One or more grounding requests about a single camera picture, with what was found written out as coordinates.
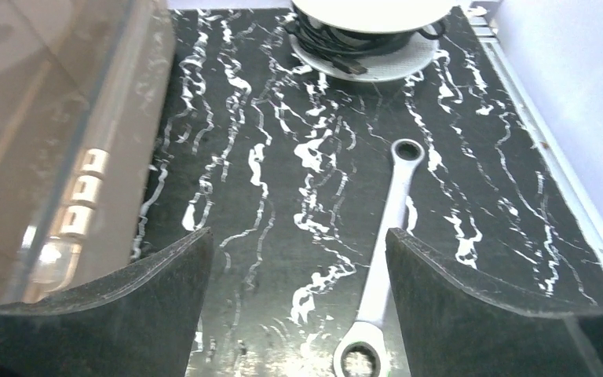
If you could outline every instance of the wrench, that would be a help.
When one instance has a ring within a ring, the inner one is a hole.
[[[345,377],[344,359],[348,353],[356,350],[366,350],[373,356],[373,376],[385,377],[389,374],[389,359],[385,350],[385,337],[382,334],[382,322],[391,289],[385,257],[385,236],[390,228],[400,228],[404,225],[405,201],[410,192],[412,175],[424,159],[424,149],[416,141],[400,139],[392,143],[391,153],[394,164],[392,180],[389,183],[385,210],[382,212],[360,308],[353,326],[334,351],[334,373],[337,377]]]

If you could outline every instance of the wrench hole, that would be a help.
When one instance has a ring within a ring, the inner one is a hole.
[[[397,145],[397,155],[401,159],[405,159],[406,161],[415,161],[422,155],[422,151],[419,150],[417,145],[404,141]]]
[[[367,343],[356,343],[343,351],[341,359],[345,377],[372,377],[380,372],[375,351]]]

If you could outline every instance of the marble tabletop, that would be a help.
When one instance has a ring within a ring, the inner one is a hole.
[[[603,271],[457,8],[396,82],[320,75],[288,9],[177,11],[177,52],[134,257],[204,226],[216,258],[193,375],[333,375],[384,207],[392,141],[422,143],[405,229],[521,290],[603,307]],[[396,309],[392,375],[410,375]]]

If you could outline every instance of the double-ended ratcheting wrench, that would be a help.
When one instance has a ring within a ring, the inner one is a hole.
[[[385,237],[390,228],[400,228],[404,225],[406,198],[410,192],[412,175],[424,159],[424,149],[416,141],[400,139],[392,143],[391,152],[394,162],[392,181],[389,183],[385,210],[382,212],[360,308],[353,326],[334,352],[334,373],[337,377],[345,377],[344,359],[349,353],[357,350],[372,353],[372,375],[385,377],[389,374],[389,358],[382,334],[382,323],[391,289],[385,256]]]

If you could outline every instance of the wrench handle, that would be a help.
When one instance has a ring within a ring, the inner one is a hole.
[[[358,321],[368,322],[381,328],[389,298],[390,282],[387,259],[385,255],[385,237],[390,228],[400,228],[404,225],[406,215],[406,198],[410,192],[412,174],[410,167],[404,164],[394,164],[392,181],[389,183],[385,210],[375,241],[371,266],[368,270],[366,285],[360,308],[357,311]]]

